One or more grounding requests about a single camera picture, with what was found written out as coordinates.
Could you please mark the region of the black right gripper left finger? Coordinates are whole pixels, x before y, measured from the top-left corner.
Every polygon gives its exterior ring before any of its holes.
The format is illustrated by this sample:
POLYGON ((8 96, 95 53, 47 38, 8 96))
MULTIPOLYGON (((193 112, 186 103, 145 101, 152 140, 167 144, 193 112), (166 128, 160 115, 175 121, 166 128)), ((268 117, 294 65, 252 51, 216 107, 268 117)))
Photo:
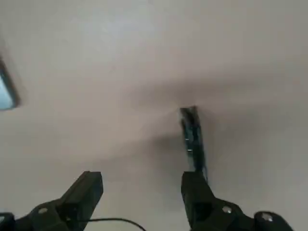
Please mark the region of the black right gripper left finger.
POLYGON ((100 172, 85 171, 58 199, 36 206, 22 218, 0 214, 2 231, 83 231, 103 194, 100 172))

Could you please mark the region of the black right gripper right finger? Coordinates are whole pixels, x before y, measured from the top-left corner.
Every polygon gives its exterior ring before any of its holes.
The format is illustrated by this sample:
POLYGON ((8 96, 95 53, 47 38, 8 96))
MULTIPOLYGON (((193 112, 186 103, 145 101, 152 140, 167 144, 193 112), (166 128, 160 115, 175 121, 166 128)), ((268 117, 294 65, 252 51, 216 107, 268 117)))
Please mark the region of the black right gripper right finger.
POLYGON ((278 214, 258 211, 249 217, 237 204, 215 197, 201 173, 183 173, 181 195, 192 231, 292 230, 288 222, 278 214))

